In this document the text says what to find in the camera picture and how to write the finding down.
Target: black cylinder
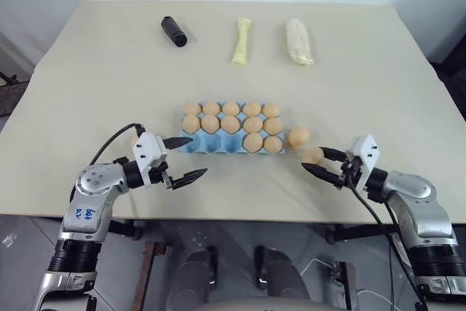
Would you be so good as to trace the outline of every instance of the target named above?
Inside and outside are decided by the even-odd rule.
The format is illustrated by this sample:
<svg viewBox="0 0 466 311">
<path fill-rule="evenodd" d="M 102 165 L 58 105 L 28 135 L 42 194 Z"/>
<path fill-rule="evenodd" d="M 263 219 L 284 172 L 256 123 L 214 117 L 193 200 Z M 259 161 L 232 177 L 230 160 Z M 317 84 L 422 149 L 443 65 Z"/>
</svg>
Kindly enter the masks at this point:
<svg viewBox="0 0 466 311">
<path fill-rule="evenodd" d="M 131 189 L 137 189 L 144 185 L 141 171 L 139 170 L 138 163 L 133 160 L 122 164 L 123 171 L 126 175 L 126 182 Z"/>
<path fill-rule="evenodd" d="M 94 272 L 102 243 L 58 240 L 49 265 L 54 272 Z"/>
<path fill-rule="evenodd" d="M 381 192 L 387 176 L 385 170 L 374 168 L 366 182 L 368 192 Z"/>
<path fill-rule="evenodd" d="M 163 31 L 168 35 L 168 38 L 177 46 L 184 47 L 188 42 L 186 34 L 181 30 L 180 26 L 170 16 L 165 16 L 160 24 Z"/>
<path fill-rule="evenodd" d="M 408 249 L 416 276 L 466 276 L 458 245 L 428 245 Z"/>
</svg>

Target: metal bracket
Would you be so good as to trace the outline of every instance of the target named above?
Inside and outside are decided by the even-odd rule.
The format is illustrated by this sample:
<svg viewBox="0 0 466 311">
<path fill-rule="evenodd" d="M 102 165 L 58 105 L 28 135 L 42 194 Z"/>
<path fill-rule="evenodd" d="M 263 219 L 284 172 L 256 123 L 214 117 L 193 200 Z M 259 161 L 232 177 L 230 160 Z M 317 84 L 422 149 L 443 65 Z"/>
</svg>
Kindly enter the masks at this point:
<svg viewBox="0 0 466 311">
<path fill-rule="evenodd" d="M 347 310 L 359 311 L 358 291 L 356 289 L 356 271 L 350 262 L 336 261 L 331 277 L 344 286 L 344 300 Z"/>
<path fill-rule="evenodd" d="M 171 247 L 161 242 L 147 241 L 144 248 L 143 263 L 139 272 L 139 281 L 134 294 L 132 311 L 143 311 L 146 300 L 147 286 L 151 277 L 155 256 L 168 255 Z"/>
</svg>

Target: black cable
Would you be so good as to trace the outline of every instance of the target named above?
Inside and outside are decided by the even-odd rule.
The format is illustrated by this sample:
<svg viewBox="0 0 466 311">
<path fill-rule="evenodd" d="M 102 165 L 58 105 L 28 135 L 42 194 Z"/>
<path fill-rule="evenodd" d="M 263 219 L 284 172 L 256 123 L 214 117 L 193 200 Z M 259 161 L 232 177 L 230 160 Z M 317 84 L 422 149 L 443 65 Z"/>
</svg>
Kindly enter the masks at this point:
<svg viewBox="0 0 466 311">
<path fill-rule="evenodd" d="M 403 269 L 403 272 L 405 273 L 406 278 L 408 278 L 409 284 L 410 284 L 411 287 L 413 288 L 413 292 L 416 294 L 416 296 L 417 296 L 417 298 L 419 299 L 419 301 L 421 302 L 421 304 L 422 304 L 424 307 L 426 307 L 426 309 L 427 309 L 427 305 L 425 304 L 425 300 L 424 300 L 424 298 L 422 298 L 421 294 L 419 293 L 419 291 L 417 290 L 416 286 L 414 285 L 414 282 L 413 282 L 413 281 L 411 280 L 411 278 L 409 277 L 408 270 L 406 269 L 406 266 L 405 266 L 405 264 L 403 263 L 403 260 L 401 259 L 400 253 L 398 253 L 398 250 L 397 250 L 397 248 L 395 247 L 395 244 L 393 243 L 392 239 L 390 238 L 390 235 L 388 234 L 387 229 L 385 229 L 385 226 L 383 225 L 382 221 L 380 220 L 379 216 L 376 214 L 376 212 L 374 211 L 374 209 L 372 209 L 371 206 L 370 206 L 370 205 L 364 200 L 364 198 L 362 198 L 361 195 L 358 193 L 358 191 L 357 191 L 356 188 L 355 188 L 355 185 L 354 185 L 353 182 L 352 182 L 352 177 L 351 177 L 351 176 L 348 176 L 347 179 L 348 179 L 349 189 L 351 189 L 352 193 L 353 193 L 353 194 L 356 196 L 356 198 L 361 202 L 361 204 L 364 205 L 364 207 L 368 210 L 368 212 L 372 215 L 372 217 L 375 219 L 375 221 L 376 221 L 377 224 L 379 225 L 380 230 L 382 231 L 382 233 L 384 234 L 384 236 L 387 238 L 388 243 L 390 244 L 390 246 L 392 247 L 393 251 L 395 252 L 396 259 L 398 260 L 398 263 L 400 264 L 401 268 Z"/>
<path fill-rule="evenodd" d="M 402 237 L 401 237 L 400 227 L 398 226 L 398 223 L 396 222 L 395 214 L 393 213 L 392 208 L 388 205 L 387 202 L 385 202 L 385 208 L 387 209 L 388 215 L 390 215 L 390 219 L 392 220 L 393 226 L 395 226 L 396 233 L 398 233 L 398 237 L 400 238 L 400 240 L 401 240 L 401 242 L 403 244 L 403 247 L 406 250 L 405 243 L 403 242 Z"/>
<path fill-rule="evenodd" d="M 110 143 L 112 143 L 118 136 L 120 136 L 121 134 L 123 134 L 126 130 L 128 129 L 131 129 L 132 127 L 135 127 L 136 128 L 136 132 L 138 133 L 138 136 L 141 135 L 141 133 L 143 133 L 144 131 L 144 127 L 139 124 L 139 123 L 131 123 L 131 124 L 128 124 L 126 125 L 125 127 L 122 127 L 120 130 L 118 130 L 115 134 L 113 134 L 108 140 L 107 142 L 105 142 L 102 147 L 99 148 L 99 150 L 97 151 L 97 153 L 95 154 L 95 156 L 91 159 L 89 165 L 93 165 L 95 164 L 95 162 L 97 162 L 98 158 L 102 155 L 102 153 L 105 151 L 105 149 L 108 147 L 108 145 L 110 145 Z M 73 189 L 71 190 L 71 193 L 70 193 L 70 202 L 73 200 L 73 197 L 74 197 L 74 192 L 76 191 L 76 187 L 73 186 Z"/>
<path fill-rule="evenodd" d="M 392 247 L 388 244 L 388 261 L 390 266 L 390 302 L 392 306 L 391 311 L 395 311 L 395 293 L 393 292 L 393 266 L 392 266 Z"/>
</svg>

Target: plastic bag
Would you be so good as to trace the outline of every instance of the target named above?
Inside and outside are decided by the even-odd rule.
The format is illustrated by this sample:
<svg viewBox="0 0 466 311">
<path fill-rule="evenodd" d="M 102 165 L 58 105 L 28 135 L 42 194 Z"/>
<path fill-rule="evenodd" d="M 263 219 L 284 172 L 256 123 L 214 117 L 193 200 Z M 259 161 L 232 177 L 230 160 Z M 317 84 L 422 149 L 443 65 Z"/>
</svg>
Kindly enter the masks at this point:
<svg viewBox="0 0 466 311">
<path fill-rule="evenodd" d="M 294 62 L 303 66 L 314 64 L 307 29 L 300 19 L 291 18 L 286 23 L 286 41 L 288 53 Z"/>
<path fill-rule="evenodd" d="M 232 62 L 238 65 L 248 64 L 248 32 L 250 20 L 248 18 L 238 18 L 238 41 L 234 50 Z"/>
</svg>

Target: yellow plastic wrapped item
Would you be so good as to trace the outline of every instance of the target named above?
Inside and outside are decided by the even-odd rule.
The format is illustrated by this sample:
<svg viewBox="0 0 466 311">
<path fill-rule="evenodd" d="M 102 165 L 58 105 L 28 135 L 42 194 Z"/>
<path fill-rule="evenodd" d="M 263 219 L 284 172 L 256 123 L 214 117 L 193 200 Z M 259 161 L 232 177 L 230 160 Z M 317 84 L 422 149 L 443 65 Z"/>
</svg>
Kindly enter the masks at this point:
<svg viewBox="0 0 466 311">
<path fill-rule="evenodd" d="M 232 62 L 238 65 L 248 64 L 248 32 L 250 20 L 248 18 L 238 18 L 238 42 L 233 54 Z"/>
</svg>

